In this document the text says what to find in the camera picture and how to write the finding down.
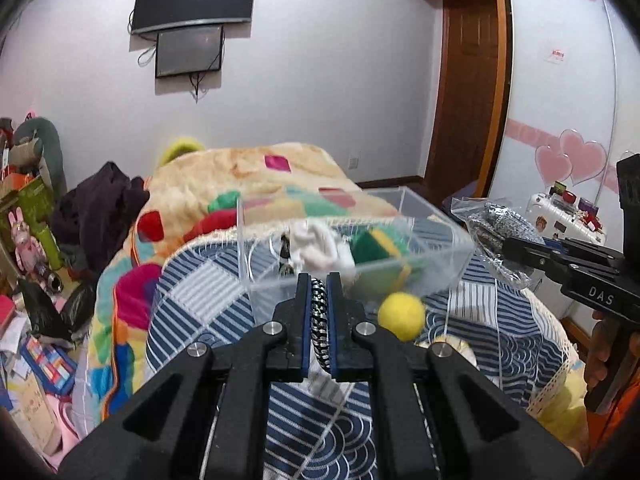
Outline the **person's right hand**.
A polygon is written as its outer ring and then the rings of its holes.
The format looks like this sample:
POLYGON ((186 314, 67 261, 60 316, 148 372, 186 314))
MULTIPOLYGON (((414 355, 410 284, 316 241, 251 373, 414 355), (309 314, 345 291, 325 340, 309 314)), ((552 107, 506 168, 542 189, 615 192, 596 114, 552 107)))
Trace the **person's right hand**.
POLYGON ((611 352, 610 331, 605 326, 606 316, 599 311, 592 312, 592 318, 597 321, 593 327, 585 366, 584 379, 588 389, 594 388, 606 377, 606 362, 611 352))

